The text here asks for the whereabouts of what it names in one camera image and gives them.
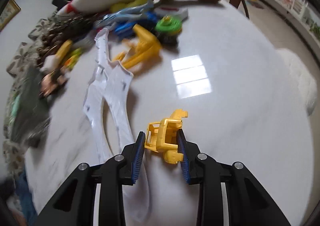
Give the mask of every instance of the tiled floor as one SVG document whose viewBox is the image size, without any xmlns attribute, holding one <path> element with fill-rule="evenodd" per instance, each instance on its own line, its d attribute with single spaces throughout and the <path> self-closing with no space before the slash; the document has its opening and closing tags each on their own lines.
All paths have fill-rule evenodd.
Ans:
<svg viewBox="0 0 320 226">
<path fill-rule="evenodd" d="M 300 39 L 297 33 L 286 24 L 286 22 L 270 7 L 263 4 L 264 9 L 255 8 L 247 4 L 250 20 L 264 33 L 275 48 L 288 48 L 295 52 L 307 66 L 317 81 L 320 88 L 320 68 L 308 50 L 307 46 Z M 242 3 L 239 11 L 244 14 Z M 309 117 L 314 140 L 314 182 L 310 196 L 309 207 L 305 219 L 309 217 L 316 204 L 320 200 L 320 103 L 318 102 L 313 114 Z"/>
</svg>

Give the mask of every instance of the round table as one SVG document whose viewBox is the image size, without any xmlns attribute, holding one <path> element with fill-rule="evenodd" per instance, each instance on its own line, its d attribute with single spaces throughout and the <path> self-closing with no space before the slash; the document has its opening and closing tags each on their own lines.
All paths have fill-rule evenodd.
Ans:
<svg viewBox="0 0 320 226">
<path fill-rule="evenodd" d="M 149 122 L 178 108 L 188 111 L 183 119 L 187 141 L 217 162 L 244 163 L 290 224 L 299 225 L 312 188 L 313 142 L 304 105 L 284 63 L 253 23 L 226 1 L 216 6 L 194 0 L 173 4 L 187 7 L 189 18 L 175 51 L 163 49 L 161 59 L 134 71 L 127 100 L 134 138 Z M 110 44 L 112 57 L 125 48 Z M 93 48 L 81 56 L 51 109 L 47 140 L 26 153 L 38 212 L 79 163 L 98 164 L 82 112 L 95 54 Z M 110 115 L 105 130 L 116 141 Z M 180 165 L 166 164 L 161 155 L 146 150 L 145 164 L 151 206 L 143 224 L 195 225 L 198 186 L 186 185 Z"/>
</svg>

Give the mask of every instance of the silver screw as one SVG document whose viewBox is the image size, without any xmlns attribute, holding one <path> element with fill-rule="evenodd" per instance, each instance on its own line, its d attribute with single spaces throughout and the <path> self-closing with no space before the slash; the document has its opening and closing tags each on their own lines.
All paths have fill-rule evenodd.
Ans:
<svg viewBox="0 0 320 226">
<path fill-rule="evenodd" d="M 198 158 L 199 158 L 200 160 L 206 160 L 206 159 L 207 159 L 207 155 L 204 154 L 204 153 L 200 153 L 200 154 L 198 154 Z"/>
<path fill-rule="evenodd" d="M 243 168 L 243 163 L 236 162 L 236 163 L 235 163 L 235 168 L 237 168 L 237 169 L 242 169 L 242 168 Z"/>
<path fill-rule="evenodd" d="M 80 170 L 86 170 L 87 167 L 88 167 L 88 165 L 87 165 L 86 163 L 82 163 L 82 164 L 80 164 L 80 165 L 78 166 L 78 168 L 79 168 Z"/>
<path fill-rule="evenodd" d="M 118 161 L 118 162 L 122 161 L 122 160 L 124 160 L 124 156 L 123 155 L 116 155 L 115 156 L 115 160 Z"/>
</svg>

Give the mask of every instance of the table top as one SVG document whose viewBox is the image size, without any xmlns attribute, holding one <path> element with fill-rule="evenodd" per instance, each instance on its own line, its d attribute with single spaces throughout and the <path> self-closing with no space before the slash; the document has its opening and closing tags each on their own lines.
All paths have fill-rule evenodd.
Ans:
<svg viewBox="0 0 320 226">
<path fill-rule="evenodd" d="M 299 225 L 312 188 L 313 142 L 306 110 L 284 63 L 253 23 L 228 2 L 173 4 L 187 7 L 189 18 L 176 51 L 163 49 L 160 59 L 133 70 L 127 100 L 133 137 L 175 109 L 188 111 L 183 119 L 186 139 L 218 162 L 244 163 L 290 224 Z M 111 57 L 125 49 L 110 44 Z M 79 163 L 98 164 L 92 130 L 82 112 L 95 54 L 93 48 L 81 56 L 51 109 L 47 140 L 26 153 L 38 212 Z M 105 130 L 116 149 L 110 113 Z M 166 164 L 148 150 L 145 164 L 151 212 L 144 224 L 195 225 L 198 186 L 184 183 L 180 165 Z"/>
</svg>

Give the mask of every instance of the framed picture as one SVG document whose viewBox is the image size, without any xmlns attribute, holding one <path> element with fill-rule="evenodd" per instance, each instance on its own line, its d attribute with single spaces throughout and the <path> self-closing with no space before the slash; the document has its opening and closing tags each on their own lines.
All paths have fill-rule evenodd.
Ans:
<svg viewBox="0 0 320 226">
<path fill-rule="evenodd" d="M 10 20 L 21 11 L 21 8 L 14 0 L 9 0 L 0 15 L 0 31 L 10 22 Z"/>
</svg>

